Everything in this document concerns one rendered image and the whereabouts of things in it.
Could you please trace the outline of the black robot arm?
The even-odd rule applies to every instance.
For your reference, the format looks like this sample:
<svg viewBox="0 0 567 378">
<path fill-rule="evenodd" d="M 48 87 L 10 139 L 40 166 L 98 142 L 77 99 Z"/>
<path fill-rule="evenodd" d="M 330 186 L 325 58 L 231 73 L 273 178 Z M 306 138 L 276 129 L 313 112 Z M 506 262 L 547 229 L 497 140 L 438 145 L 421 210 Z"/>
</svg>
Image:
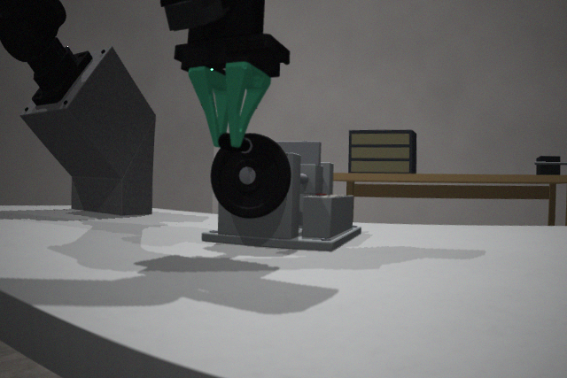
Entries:
<svg viewBox="0 0 567 378">
<path fill-rule="evenodd" d="M 160 5 L 170 31 L 189 29 L 187 43 L 263 34 L 265 0 L 160 0 Z M 0 0 L 0 41 L 34 71 L 40 87 L 32 97 L 35 105 L 58 103 L 93 59 L 88 51 L 63 48 L 56 36 L 65 21 L 59 0 Z"/>
</svg>

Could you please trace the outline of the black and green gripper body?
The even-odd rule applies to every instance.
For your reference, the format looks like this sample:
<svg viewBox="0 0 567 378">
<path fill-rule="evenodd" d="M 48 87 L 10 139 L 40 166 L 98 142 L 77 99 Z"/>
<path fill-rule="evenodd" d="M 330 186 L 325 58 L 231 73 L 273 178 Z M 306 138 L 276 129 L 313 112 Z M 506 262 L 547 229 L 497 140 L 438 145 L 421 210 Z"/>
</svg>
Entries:
<svg viewBox="0 0 567 378">
<path fill-rule="evenodd" d="M 272 78 L 280 76 L 280 63 L 290 64 L 290 51 L 270 34 L 243 35 L 176 45 L 174 59 L 186 72 L 205 66 L 223 75 L 226 63 L 248 62 Z"/>
</svg>

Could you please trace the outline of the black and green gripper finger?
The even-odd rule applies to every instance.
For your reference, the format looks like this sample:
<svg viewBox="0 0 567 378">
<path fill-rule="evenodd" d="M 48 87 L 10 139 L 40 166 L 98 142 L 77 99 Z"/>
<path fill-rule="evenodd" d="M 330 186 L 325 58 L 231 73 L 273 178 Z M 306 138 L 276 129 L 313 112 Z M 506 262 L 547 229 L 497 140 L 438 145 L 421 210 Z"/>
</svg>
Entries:
<svg viewBox="0 0 567 378">
<path fill-rule="evenodd" d="M 248 62 L 226 63 L 225 71 L 230 143 L 232 147 L 239 148 L 250 119 L 271 84 L 271 78 Z"/>
<path fill-rule="evenodd" d="M 205 66 L 190 68 L 189 77 L 205 112 L 214 147 L 221 148 L 218 140 L 227 133 L 229 123 L 226 77 Z"/>
</svg>

